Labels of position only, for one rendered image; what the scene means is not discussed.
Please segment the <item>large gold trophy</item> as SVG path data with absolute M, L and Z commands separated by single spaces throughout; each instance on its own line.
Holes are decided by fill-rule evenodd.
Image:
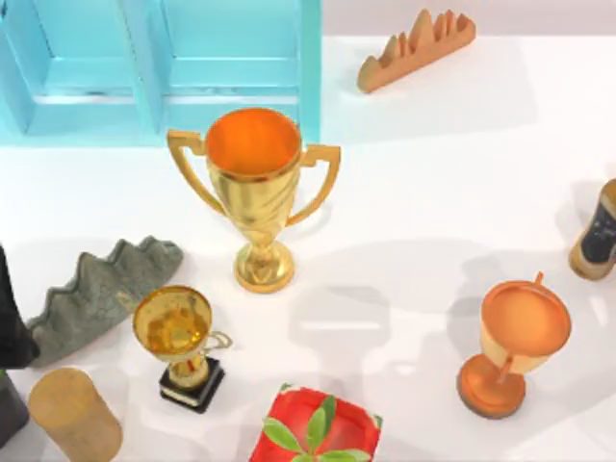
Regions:
M 205 136 L 170 130 L 167 146 L 197 195 L 246 238 L 235 260 L 237 281 L 259 294 L 284 288 L 294 276 L 295 263 L 276 238 L 283 228 L 311 216 L 328 197 L 340 169 L 340 147 L 303 145 L 298 126 L 267 108 L 230 112 Z M 319 161 L 328 164 L 321 189 L 294 213 L 300 171 Z

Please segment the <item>small gold trophy black base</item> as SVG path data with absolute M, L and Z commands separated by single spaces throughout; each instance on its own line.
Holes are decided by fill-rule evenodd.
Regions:
M 206 297 L 187 286 L 165 286 L 139 303 L 132 324 L 141 346 L 166 364 L 161 397 L 204 413 L 225 376 L 209 352 L 233 345 L 231 337 L 212 328 Z

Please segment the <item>light blue rack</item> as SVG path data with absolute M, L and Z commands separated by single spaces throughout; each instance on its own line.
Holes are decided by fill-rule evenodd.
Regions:
M 321 136 L 321 0 L 0 0 L 0 145 L 158 146 L 242 107 Z

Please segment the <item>orange jagged wooden ornament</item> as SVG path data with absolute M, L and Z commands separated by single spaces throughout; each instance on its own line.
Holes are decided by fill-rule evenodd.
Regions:
M 408 34 L 390 36 L 378 58 L 363 62 L 357 87 L 363 93 L 379 90 L 469 45 L 475 35 L 475 23 L 463 13 L 447 10 L 433 19 L 422 9 Z

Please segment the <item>grey jagged stone ornament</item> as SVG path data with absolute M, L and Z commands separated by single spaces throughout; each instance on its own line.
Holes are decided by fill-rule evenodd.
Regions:
M 152 236 L 139 244 L 121 239 L 106 257 L 81 253 L 72 278 L 50 288 L 41 314 L 27 322 L 40 350 L 31 366 L 48 367 L 115 328 L 165 286 L 183 259 L 177 244 Z

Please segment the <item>orange and cream trophy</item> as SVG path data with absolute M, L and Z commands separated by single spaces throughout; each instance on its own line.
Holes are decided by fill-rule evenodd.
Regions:
M 525 374 L 545 363 L 567 343 L 572 323 L 562 300 L 532 280 L 494 286 L 480 311 L 481 352 L 457 375 L 457 391 L 466 406 L 488 419 L 514 414 L 526 395 Z

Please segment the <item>black and tan bottle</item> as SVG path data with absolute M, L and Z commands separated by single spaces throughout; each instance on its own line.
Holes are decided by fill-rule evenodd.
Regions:
M 603 279 L 616 266 L 616 178 L 603 185 L 593 217 L 570 251 L 569 264 L 588 280 Z

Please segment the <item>tan wooden cylinder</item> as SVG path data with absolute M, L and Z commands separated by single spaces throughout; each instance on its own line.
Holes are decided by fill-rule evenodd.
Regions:
M 28 409 L 70 462 L 111 462 L 121 448 L 119 420 L 81 370 L 45 374 L 30 392 Z

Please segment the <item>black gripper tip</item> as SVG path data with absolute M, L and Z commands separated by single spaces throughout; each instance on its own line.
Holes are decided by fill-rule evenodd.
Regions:
M 25 369 L 39 355 L 39 346 L 15 303 L 6 254 L 0 244 L 0 369 Z

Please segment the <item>dark grey block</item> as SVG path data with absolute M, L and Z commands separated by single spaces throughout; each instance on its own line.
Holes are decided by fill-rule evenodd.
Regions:
M 5 371 L 0 370 L 0 448 L 29 421 L 22 397 Z

